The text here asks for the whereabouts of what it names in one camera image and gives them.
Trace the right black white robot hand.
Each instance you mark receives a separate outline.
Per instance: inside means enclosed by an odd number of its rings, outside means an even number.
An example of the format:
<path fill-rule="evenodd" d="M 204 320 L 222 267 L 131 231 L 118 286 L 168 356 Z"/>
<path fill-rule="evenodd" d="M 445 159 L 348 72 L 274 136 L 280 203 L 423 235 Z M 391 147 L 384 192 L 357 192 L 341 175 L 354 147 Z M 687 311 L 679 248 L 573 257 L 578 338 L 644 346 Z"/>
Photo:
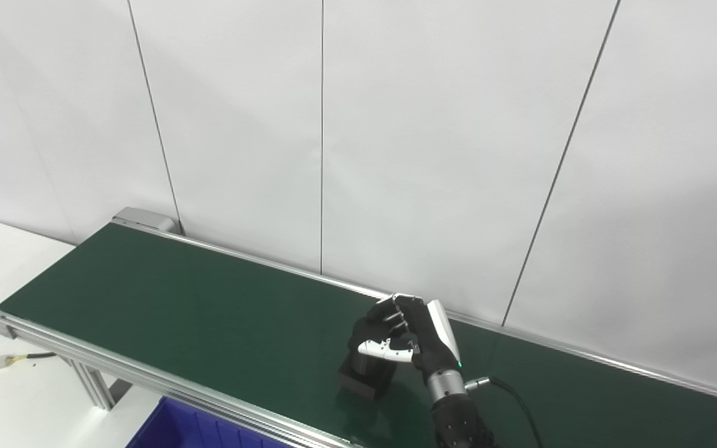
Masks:
<path fill-rule="evenodd" d="M 377 301 L 353 326 L 350 351 L 373 359 L 412 363 L 424 380 L 462 364 L 449 318 L 439 300 L 395 293 Z"/>

